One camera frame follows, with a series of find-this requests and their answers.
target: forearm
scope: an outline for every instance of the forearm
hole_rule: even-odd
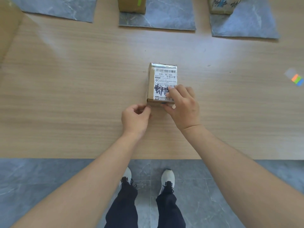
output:
[[[123,135],[91,164],[37,204],[13,227],[96,227],[138,138]]]
[[[246,227],[301,227],[304,196],[202,126],[184,132]]]

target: green sticky note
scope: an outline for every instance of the green sticky note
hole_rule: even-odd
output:
[[[298,76],[297,79],[295,80],[295,84],[297,84],[299,82],[299,80],[301,80],[300,76]]]
[[[138,5],[138,6],[141,5],[141,0],[138,0],[137,5]]]

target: white sneaker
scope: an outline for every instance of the white sneaker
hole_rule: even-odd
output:
[[[166,188],[168,188],[168,190],[173,192],[173,188],[174,188],[174,184],[175,184],[175,177],[174,177],[174,173],[172,170],[165,170],[162,174],[162,187],[161,187],[161,191],[159,192],[159,194],[161,194],[163,192],[163,190]]]
[[[123,180],[127,181],[131,185],[131,178],[132,178],[131,170],[129,169],[129,167],[127,167],[123,177],[119,181],[119,187],[121,188],[121,184]]]

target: small cardboard box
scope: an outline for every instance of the small cardboard box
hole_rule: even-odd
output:
[[[177,85],[177,66],[150,63],[148,69],[147,102],[174,104],[172,98],[167,98],[168,87]]]
[[[0,0],[0,65],[22,18],[23,12],[11,0]]]
[[[146,0],[118,0],[120,12],[128,13],[146,13]]]
[[[208,0],[212,14],[232,14],[241,0]]]

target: leg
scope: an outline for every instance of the leg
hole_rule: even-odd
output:
[[[158,228],[185,228],[186,223],[183,215],[177,207],[176,197],[173,194],[174,173],[172,170],[165,170],[162,175],[162,188],[156,199],[158,206]]]
[[[105,216],[105,228],[138,228],[135,207],[137,189],[132,186],[131,171],[127,168],[120,182],[120,192]]]

